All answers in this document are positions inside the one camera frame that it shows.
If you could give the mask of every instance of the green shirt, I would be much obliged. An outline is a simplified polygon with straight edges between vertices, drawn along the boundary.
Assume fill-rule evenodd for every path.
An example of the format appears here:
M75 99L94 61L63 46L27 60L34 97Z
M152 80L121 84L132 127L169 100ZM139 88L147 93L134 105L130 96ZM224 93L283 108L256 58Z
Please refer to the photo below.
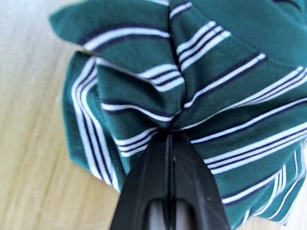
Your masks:
M160 130L184 132L233 229L285 224L307 144L305 1L88 0L51 17L69 65L71 159L120 191Z

